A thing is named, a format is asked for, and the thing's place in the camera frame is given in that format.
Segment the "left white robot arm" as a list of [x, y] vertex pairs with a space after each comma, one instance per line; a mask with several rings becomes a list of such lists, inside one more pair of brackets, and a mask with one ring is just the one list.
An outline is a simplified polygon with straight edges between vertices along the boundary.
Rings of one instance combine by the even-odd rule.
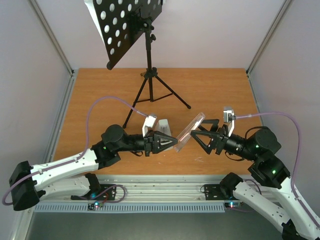
[[175, 137], [158, 130], [149, 130], [146, 135], [127, 134], [120, 125], [113, 124], [101, 135], [101, 141], [79, 154], [46, 164], [30, 165], [27, 160], [18, 163], [9, 178], [11, 205], [14, 211], [29, 209], [48, 195], [45, 187], [78, 174], [110, 167], [120, 161], [120, 152], [148, 157], [177, 143]]

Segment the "white metronome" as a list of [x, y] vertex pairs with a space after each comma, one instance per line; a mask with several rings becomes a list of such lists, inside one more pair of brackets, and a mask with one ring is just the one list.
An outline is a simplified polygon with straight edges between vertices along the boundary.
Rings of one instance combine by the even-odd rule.
[[[166, 134], [166, 135], [168, 135], [170, 137], [172, 136], [172, 133], [171, 133], [171, 130], [170, 130], [170, 126], [169, 126], [169, 122], [168, 122], [167, 119], [160, 119], [157, 122], [156, 126], [154, 127], [154, 130], [155, 131], [159, 131], [159, 132], [161, 132], [163, 134]], [[166, 139], [161, 139], [160, 142], [161, 142], [161, 145], [165, 145], [166, 146], [166, 145], [170, 144], [172, 141], [166, 140]]]

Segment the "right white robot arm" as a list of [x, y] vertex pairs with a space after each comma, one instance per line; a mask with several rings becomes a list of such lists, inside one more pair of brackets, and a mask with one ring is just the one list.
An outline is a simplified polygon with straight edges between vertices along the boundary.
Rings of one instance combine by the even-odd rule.
[[298, 189], [291, 182], [293, 174], [275, 155], [281, 148], [276, 135], [266, 126], [256, 126], [251, 136], [241, 137], [230, 134], [227, 125], [219, 127], [219, 120], [210, 119], [210, 130], [199, 126], [190, 135], [202, 149], [219, 155], [222, 151], [236, 155], [240, 160], [248, 160], [248, 168], [253, 179], [278, 201], [275, 204], [256, 193], [239, 175], [231, 172], [219, 183], [221, 194], [228, 199], [235, 198], [250, 206], [279, 232], [284, 240], [318, 240], [320, 238], [320, 218], [310, 208]]

